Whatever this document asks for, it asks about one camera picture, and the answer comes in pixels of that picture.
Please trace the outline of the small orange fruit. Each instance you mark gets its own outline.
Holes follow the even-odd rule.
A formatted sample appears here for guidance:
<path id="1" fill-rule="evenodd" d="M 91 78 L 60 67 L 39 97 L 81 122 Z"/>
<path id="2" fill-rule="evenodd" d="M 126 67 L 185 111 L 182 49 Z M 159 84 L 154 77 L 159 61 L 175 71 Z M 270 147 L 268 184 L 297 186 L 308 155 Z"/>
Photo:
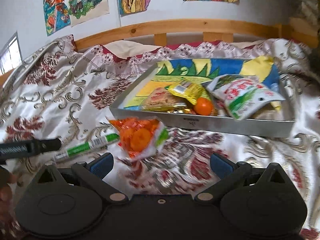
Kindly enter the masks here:
<path id="1" fill-rule="evenodd" d="M 194 105 L 194 111 L 198 115 L 209 116 L 213 111 L 213 104 L 207 98 L 200 97 L 197 99 L 196 105 Z"/>

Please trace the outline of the yellow snack bar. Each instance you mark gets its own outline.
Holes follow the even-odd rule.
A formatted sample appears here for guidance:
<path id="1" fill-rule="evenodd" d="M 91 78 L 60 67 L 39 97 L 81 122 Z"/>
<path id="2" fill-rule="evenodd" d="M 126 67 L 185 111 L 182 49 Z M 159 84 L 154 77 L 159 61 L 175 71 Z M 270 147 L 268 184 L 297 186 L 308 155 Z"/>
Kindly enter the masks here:
<path id="1" fill-rule="evenodd" d="M 174 82 L 168 86 L 165 86 L 164 88 L 173 96 L 183 98 L 193 106 L 197 104 L 199 98 L 204 98 L 212 102 L 209 94 L 201 84 L 194 83 L 186 79 L 181 79 L 180 81 Z"/>

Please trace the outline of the orange snack packet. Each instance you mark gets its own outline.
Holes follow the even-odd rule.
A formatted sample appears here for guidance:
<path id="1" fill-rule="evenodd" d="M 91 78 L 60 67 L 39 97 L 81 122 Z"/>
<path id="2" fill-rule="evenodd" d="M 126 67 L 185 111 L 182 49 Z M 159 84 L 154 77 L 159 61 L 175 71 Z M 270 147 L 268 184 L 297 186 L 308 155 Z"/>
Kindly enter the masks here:
<path id="1" fill-rule="evenodd" d="M 109 123 L 118 131 L 120 147 L 129 161 L 138 161 L 158 154 L 169 139 L 168 129 L 157 118 L 129 117 L 113 119 Z"/>

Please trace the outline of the green white snack pouch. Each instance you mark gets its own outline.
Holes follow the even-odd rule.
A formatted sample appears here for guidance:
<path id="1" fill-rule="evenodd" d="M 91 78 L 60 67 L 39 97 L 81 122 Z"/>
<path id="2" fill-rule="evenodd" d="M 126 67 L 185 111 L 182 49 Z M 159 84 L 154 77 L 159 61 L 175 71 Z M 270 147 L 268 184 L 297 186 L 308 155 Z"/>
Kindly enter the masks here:
<path id="1" fill-rule="evenodd" d="M 257 76 L 220 75 L 206 86 L 215 98 L 223 101 L 228 114 L 235 120 L 244 120 L 271 102 L 284 97 L 260 83 Z"/>

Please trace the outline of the cartoon girl wall drawing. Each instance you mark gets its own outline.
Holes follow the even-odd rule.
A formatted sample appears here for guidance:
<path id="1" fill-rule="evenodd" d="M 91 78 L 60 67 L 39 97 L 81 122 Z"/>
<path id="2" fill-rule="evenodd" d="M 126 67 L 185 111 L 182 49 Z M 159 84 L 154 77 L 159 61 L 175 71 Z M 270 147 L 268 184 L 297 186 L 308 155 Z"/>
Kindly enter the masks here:
<path id="1" fill-rule="evenodd" d="M 43 13 L 47 36 L 71 25 L 66 0 L 43 0 Z"/>

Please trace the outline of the green white snack stick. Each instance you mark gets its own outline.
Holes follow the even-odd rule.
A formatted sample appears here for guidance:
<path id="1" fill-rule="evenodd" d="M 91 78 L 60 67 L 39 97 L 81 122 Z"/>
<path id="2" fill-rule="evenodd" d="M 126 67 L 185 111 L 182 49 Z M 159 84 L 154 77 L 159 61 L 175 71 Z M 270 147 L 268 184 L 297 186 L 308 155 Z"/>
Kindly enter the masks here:
<path id="1" fill-rule="evenodd" d="M 61 163 L 63 161 L 67 161 L 69 159 L 75 158 L 83 154 L 99 151 L 100 149 L 110 144 L 118 142 L 119 139 L 120 139 L 120 136 L 116 133 L 110 133 L 110 134 L 104 135 L 100 138 L 85 142 L 78 146 L 74 146 L 60 153 L 57 153 L 54 157 L 54 161 L 56 163 Z"/>

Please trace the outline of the window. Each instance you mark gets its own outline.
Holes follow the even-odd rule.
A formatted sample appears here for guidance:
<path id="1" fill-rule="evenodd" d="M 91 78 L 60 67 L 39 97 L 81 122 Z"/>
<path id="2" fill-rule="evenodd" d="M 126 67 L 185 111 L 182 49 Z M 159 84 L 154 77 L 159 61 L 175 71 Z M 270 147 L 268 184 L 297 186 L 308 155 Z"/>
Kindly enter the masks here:
<path id="1" fill-rule="evenodd" d="M 18 40 L 18 33 L 15 32 L 1 50 L 1 75 L 13 70 L 22 63 L 22 54 Z"/>

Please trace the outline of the green cartoon wall drawing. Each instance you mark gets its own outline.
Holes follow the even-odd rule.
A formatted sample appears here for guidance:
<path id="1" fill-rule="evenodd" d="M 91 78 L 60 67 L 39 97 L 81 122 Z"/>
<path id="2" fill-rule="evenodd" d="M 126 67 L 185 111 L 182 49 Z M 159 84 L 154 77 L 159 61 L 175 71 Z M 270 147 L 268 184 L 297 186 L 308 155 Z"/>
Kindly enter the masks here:
<path id="1" fill-rule="evenodd" d="M 108 0 L 69 0 L 72 27 L 109 12 Z"/>

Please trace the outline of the floral satin bedspread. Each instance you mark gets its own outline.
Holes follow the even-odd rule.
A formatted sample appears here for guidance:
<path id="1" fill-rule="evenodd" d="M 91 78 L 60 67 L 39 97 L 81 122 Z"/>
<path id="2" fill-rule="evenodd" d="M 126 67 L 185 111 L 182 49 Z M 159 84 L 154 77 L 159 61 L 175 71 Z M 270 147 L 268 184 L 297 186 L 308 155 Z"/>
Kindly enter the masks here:
<path id="1" fill-rule="evenodd" d="M 301 235 L 319 239 L 319 76 L 310 49 L 285 39 L 249 46 L 255 57 L 274 59 L 295 109 L 288 138 L 253 138 L 205 131 L 169 129 L 159 155 L 129 163 L 116 145 L 114 170 L 105 181 L 127 195 L 196 194 L 217 181 L 211 154 L 254 167 L 280 163 L 308 207 Z M 27 58 L 1 89 L 1 141 L 58 137 L 64 148 L 110 131 L 110 105 L 152 65 L 133 69 L 95 68 L 78 52 L 72 36 L 53 41 Z"/>

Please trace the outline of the rice cracker packet red text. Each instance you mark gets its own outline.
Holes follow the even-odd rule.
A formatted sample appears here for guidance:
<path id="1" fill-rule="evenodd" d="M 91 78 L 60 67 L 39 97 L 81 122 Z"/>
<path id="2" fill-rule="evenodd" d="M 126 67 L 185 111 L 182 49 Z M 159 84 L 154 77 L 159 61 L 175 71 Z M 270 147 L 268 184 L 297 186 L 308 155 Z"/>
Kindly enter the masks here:
<path id="1" fill-rule="evenodd" d="M 166 112 L 187 107 L 183 98 L 172 95 L 163 87 L 156 88 L 139 106 L 142 111 Z"/>

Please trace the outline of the cream pillow with red trim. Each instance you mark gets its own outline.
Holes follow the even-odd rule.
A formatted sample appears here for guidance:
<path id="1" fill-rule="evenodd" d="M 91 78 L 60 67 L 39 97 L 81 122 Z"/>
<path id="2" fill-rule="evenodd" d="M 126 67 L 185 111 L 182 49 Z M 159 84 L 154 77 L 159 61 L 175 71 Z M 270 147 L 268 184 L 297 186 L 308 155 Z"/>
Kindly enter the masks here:
<path id="1" fill-rule="evenodd" d="M 116 41 L 108 45 L 96 45 L 82 55 L 95 68 L 133 69 L 152 65 L 158 61 L 173 59 L 252 59 L 249 48 L 223 41 L 182 43 L 169 46 L 144 45 L 132 41 Z"/>

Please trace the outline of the wooden bed rail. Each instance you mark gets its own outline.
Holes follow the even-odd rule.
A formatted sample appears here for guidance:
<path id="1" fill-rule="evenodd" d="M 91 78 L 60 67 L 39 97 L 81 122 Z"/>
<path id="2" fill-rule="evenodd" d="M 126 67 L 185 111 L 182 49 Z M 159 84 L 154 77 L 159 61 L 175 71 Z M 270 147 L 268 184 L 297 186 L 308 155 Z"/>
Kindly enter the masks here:
<path id="1" fill-rule="evenodd" d="M 155 45 L 163 47 L 168 44 L 167 35 L 171 33 L 202 33 L 204 42 L 216 40 L 233 42 L 235 34 L 261 38 L 284 38 L 302 42 L 319 52 L 318 35 L 304 34 L 288 24 L 262 25 L 220 19 L 178 19 L 137 23 L 81 38 L 75 41 L 75 46 L 78 50 L 83 50 L 97 44 L 152 35 Z"/>

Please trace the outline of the grey tray with drawing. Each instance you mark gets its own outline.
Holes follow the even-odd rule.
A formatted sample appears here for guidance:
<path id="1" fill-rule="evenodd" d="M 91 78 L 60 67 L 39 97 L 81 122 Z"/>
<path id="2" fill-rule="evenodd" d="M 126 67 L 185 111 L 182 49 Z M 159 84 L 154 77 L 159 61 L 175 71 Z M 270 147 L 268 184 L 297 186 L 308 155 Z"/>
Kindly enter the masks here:
<path id="1" fill-rule="evenodd" d="M 206 90 L 213 79 L 225 74 L 257 76 L 260 83 L 282 95 L 285 100 L 268 103 L 252 116 L 235 120 L 228 114 L 223 101 Z M 164 88 L 181 79 L 199 83 L 205 88 L 214 107 L 211 115 L 172 114 L 139 109 L 140 104 L 156 88 Z M 117 97 L 110 110 L 116 119 L 149 119 L 155 116 L 168 127 L 272 138 L 288 137 L 295 122 L 295 111 L 277 67 L 271 58 L 264 56 L 252 60 L 180 59 L 157 62 Z"/>

